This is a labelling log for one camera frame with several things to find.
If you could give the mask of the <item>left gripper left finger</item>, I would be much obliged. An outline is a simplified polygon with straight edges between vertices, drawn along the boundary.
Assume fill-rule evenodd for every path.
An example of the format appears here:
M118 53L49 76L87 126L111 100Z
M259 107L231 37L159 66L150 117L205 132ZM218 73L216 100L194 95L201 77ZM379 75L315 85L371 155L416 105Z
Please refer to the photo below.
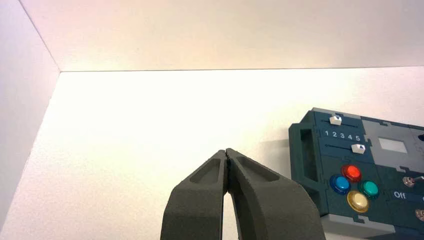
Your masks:
M221 149L173 188L164 209L160 239L222 239L227 191L228 158Z

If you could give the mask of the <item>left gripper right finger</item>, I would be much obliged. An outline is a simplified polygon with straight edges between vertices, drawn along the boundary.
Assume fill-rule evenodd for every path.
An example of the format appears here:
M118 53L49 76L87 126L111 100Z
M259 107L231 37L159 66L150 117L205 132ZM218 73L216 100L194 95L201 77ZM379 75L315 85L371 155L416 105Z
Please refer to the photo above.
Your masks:
M228 192L240 240L324 240L319 211L295 181L228 148Z

